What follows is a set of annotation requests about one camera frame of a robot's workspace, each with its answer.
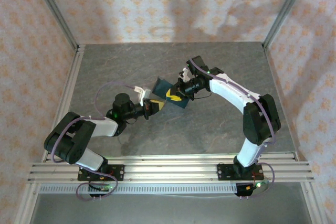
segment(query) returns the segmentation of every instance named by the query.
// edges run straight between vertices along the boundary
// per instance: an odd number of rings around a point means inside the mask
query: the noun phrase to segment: floral wallpaper
[[[263,41],[284,0],[56,0],[80,44]]]
[[[270,48],[270,63],[299,150],[336,220],[336,0],[297,0]]]
[[[0,0],[0,223],[40,162],[74,52],[44,0]]]

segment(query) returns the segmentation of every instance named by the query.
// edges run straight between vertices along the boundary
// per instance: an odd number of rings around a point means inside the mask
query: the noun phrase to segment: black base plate
[[[124,165],[107,165],[105,173],[110,174],[118,181],[124,180],[125,174],[125,166]],[[104,179],[100,179],[100,175],[91,173],[85,169],[80,169],[78,172],[78,181],[114,181],[112,178],[104,177]]]
[[[183,100],[181,102],[175,102],[167,99],[166,93],[172,86],[173,85],[171,83],[158,77],[152,89],[152,93],[184,109],[187,106],[189,99]]]
[[[264,180],[263,172],[261,173],[260,170],[263,171],[262,166],[256,165],[244,174],[237,174],[234,171],[234,164],[217,165],[218,180]]]

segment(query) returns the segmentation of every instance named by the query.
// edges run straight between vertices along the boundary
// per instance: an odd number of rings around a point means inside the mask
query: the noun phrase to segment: wall
[[[44,0],[0,1],[0,223],[12,223],[57,110],[73,50]]]
[[[336,0],[297,0],[270,63],[293,137],[336,220]]]
[[[76,41],[263,41],[284,0],[56,0]]]

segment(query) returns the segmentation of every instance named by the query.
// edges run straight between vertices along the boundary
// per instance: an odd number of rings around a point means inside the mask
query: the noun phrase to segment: gray floor
[[[70,110],[81,115],[98,115],[93,107],[97,89],[106,82],[120,80],[152,88],[158,76],[171,83],[188,58],[201,55],[210,67],[218,67],[247,89],[271,94],[282,124],[278,142],[268,152],[294,151],[268,62],[259,42],[207,42],[86,45]],[[137,95],[124,87],[105,88],[98,106],[108,111],[116,94],[127,92],[133,101]],[[199,97],[207,95],[200,92]],[[120,155],[159,155],[197,153],[237,153],[243,141],[243,117],[223,98],[189,102],[186,109],[167,103],[148,121],[140,118],[128,125],[119,137],[93,138],[89,147],[105,157]]]
[[[299,183],[276,183],[262,197],[239,200],[162,195],[112,195],[82,202],[75,195],[39,195],[39,223],[311,223]]]

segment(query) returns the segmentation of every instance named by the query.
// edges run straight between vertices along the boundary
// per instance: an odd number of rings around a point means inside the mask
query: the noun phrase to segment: patterned wallpaper
[[[74,52],[44,0],[0,0],[0,223],[40,162]]]
[[[291,132],[336,220],[336,0],[297,0],[271,45]]]
[[[80,44],[263,41],[284,0],[56,0]]]

